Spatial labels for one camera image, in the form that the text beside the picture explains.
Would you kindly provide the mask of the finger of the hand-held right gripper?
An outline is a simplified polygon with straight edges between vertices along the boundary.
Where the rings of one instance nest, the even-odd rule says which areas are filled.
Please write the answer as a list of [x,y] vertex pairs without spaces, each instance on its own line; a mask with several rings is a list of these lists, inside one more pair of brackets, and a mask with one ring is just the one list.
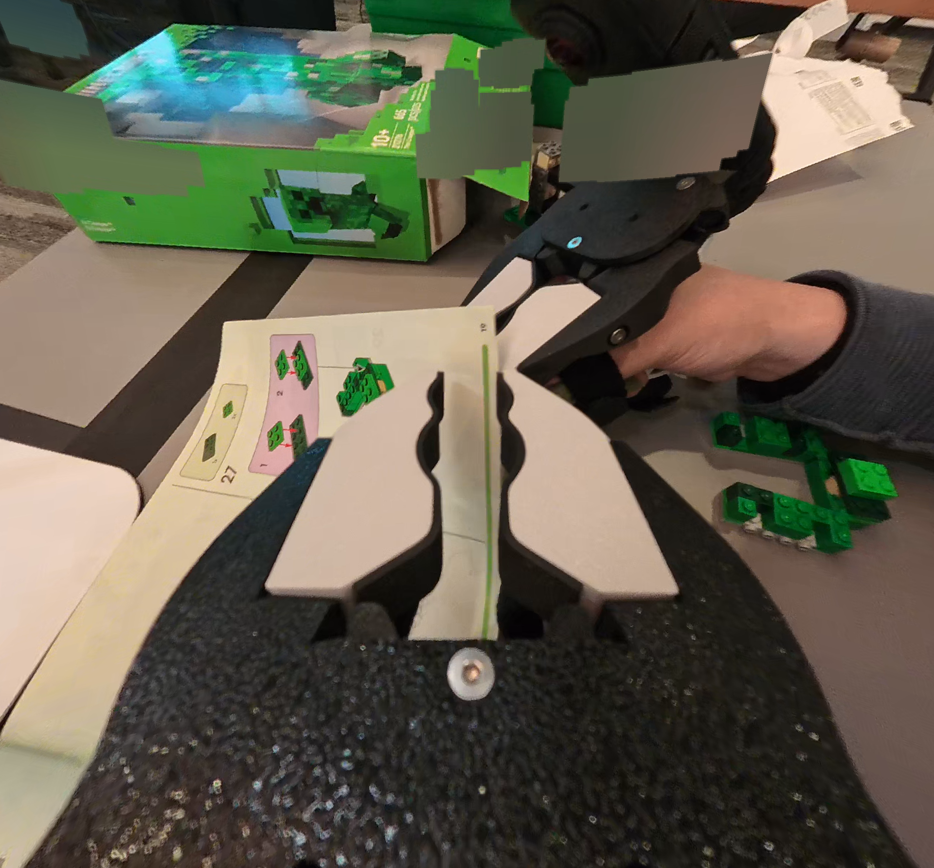
[[489,307],[503,314],[522,302],[534,290],[535,264],[527,258],[513,258],[497,271],[474,296],[474,306]]
[[600,299],[583,283],[553,284],[533,291],[502,330],[502,370],[517,370]]

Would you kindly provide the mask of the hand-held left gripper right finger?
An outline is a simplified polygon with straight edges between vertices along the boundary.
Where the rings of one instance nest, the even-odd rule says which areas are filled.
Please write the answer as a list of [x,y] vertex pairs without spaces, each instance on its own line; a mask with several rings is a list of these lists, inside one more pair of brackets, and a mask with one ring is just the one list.
[[586,415],[515,371],[498,377],[501,593],[550,620],[579,605],[672,599],[679,587],[613,445]]

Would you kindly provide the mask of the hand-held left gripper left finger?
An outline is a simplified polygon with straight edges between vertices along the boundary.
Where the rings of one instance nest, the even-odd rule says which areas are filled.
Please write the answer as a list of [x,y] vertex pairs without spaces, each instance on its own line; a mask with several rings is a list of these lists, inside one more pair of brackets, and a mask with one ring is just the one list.
[[445,409],[442,372],[415,375],[334,434],[268,576],[279,596],[375,603],[409,624],[442,571],[433,475]]

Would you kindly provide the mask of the brick instruction booklet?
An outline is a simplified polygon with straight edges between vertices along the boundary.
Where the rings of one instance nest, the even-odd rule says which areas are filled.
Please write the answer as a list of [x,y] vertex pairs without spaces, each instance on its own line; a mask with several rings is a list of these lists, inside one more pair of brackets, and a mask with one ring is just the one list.
[[299,453],[415,375],[442,372],[440,587],[417,639],[495,637],[500,481],[490,309],[353,314],[224,325],[197,429],[101,570],[2,732],[11,748],[86,763],[131,661],[197,558]]

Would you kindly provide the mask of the person's right forearm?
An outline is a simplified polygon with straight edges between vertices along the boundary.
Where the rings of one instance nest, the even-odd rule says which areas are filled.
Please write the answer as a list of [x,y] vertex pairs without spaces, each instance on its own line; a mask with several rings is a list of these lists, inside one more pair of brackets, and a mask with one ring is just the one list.
[[789,283],[842,298],[843,332],[799,372],[771,383],[739,379],[741,409],[932,457],[932,296],[837,270],[805,272]]

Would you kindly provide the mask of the grey desk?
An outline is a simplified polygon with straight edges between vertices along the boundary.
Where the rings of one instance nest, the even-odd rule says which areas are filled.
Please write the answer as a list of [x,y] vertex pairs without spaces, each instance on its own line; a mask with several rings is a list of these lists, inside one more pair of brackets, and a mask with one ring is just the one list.
[[[839,268],[932,293],[932,107],[914,127],[772,184],[706,260],[784,279]],[[96,244],[68,232],[2,282],[2,436],[109,463],[151,494],[193,433],[223,322],[454,305],[509,232],[472,185],[429,265]],[[862,780],[932,866],[932,468],[887,459],[893,519],[847,556],[730,531],[821,682]]]

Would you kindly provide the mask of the person's right hand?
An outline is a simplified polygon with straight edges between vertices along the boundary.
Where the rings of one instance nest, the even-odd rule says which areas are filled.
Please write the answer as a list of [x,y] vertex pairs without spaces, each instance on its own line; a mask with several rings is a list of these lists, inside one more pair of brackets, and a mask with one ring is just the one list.
[[627,379],[664,371],[713,384],[768,383],[823,357],[847,318],[833,290],[703,266],[675,288],[660,323],[611,356]]

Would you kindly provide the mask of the small grey brick figure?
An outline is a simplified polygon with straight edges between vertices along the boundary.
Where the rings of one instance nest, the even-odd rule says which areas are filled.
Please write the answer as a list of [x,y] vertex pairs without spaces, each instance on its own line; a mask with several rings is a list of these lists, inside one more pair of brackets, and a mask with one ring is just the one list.
[[529,227],[536,222],[573,187],[559,180],[560,160],[560,142],[546,141],[537,145],[531,161],[528,197],[520,208],[522,226]]

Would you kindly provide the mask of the green brick assembly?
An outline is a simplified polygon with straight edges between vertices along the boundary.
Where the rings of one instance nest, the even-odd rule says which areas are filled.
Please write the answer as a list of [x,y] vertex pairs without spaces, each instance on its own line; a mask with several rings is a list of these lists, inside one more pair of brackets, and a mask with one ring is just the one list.
[[811,501],[737,481],[721,493],[723,519],[800,550],[835,554],[853,532],[890,519],[898,490],[887,468],[831,449],[817,428],[725,410],[711,421],[714,446],[803,467]]

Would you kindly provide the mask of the torn white paper bag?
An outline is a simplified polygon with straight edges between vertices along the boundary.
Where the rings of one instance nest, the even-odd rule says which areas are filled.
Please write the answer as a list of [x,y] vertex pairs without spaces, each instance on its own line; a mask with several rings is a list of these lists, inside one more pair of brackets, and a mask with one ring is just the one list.
[[846,0],[826,0],[780,34],[763,90],[776,128],[775,181],[912,128],[883,71],[807,56],[813,42],[848,23]]

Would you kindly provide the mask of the green toy brick box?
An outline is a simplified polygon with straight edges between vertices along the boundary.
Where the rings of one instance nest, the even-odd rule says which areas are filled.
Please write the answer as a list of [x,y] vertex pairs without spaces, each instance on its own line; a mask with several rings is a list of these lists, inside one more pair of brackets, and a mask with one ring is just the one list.
[[197,157],[183,196],[60,194],[100,243],[424,263],[466,223],[466,180],[528,197],[531,153],[466,177],[418,176],[437,71],[476,78],[453,34],[167,27],[66,93],[103,105],[119,141]]

